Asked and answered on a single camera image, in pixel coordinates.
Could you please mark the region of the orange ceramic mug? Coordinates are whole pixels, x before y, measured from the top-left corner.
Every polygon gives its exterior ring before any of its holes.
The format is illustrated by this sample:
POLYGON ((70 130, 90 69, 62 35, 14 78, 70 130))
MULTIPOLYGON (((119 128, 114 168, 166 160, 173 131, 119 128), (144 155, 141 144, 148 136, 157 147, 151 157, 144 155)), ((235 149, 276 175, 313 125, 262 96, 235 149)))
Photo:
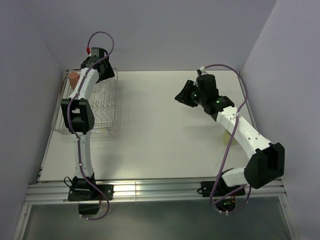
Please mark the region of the orange ceramic mug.
POLYGON ((68 74, 68 80, 72 90, 76 88, 79 79, 80 79, 80 75, 76 71, 72 71, 68 74))

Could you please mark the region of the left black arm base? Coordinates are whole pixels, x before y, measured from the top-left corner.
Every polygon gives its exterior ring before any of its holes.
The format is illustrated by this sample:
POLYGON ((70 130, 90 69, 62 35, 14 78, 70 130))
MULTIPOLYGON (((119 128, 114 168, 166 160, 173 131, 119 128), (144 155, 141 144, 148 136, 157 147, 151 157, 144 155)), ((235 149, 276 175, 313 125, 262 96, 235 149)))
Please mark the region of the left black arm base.
POLYGON ((71 179, 66 176, 64 184, 69 188, 67 200, 78 202, 78 213, 83 217, 96 215, 100 210, 102 200, 108 202, 113 199, 114 185, 96 184, 94 175, 86 178, 90 184, 82 178, 76 176, 71 179))

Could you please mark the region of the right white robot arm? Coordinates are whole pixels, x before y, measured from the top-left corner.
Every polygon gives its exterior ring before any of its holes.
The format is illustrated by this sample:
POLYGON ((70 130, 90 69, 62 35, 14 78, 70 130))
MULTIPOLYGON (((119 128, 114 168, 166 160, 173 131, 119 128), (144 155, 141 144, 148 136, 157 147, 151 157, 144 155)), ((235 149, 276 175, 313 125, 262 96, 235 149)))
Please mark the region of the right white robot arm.
POLYGON ((205 113, 230 132, 248 157, 245 167, 219 171, 216 189, 220 194, 229 194, 234 186, 259 189, 284 175, 284 146, 262 136, 227 96, 219 94, 214 75, 203 74, 196 81, 187 80, 174 99, 192 108, 202 106, 205 113))

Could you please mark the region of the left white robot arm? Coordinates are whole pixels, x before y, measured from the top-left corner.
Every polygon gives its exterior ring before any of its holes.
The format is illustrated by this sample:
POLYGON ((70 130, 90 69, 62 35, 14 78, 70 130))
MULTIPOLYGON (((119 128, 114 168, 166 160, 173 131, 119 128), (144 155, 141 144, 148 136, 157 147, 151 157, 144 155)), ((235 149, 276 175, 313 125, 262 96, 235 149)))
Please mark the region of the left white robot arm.
POLYGON ((63 120, 71 133, 74 146, 75 171, 72 186, 86 200, 96 197, 95 174, 91 161, 90 138, 95 118, 89 99, 95 84, 113 78, 109 53, 99 47, 87 48, 88 57, 80 65, 78 81, 71 95, 61 100, 63 120))

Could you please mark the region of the yellow translucent cup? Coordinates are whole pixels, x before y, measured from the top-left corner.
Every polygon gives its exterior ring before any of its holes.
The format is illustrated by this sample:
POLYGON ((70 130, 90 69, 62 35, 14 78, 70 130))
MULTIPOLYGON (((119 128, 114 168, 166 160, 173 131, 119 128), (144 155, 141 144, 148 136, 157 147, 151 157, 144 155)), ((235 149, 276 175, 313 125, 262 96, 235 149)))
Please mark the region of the yellow translucent cup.
MULTIPOLYGON (((222 142, 227 146, 229 141, 230 141, 230 139, 231 139, 231 133, 229 131, 225 130, 223 132, 223 135, 222 135, 221 139, 222 139, 222 142)), ((237 140, 235 138, 233 138, 232 142, 231 142, 231 146, 234 146, 234 145, 237 145, 237 144, 238 144, 237 140)))

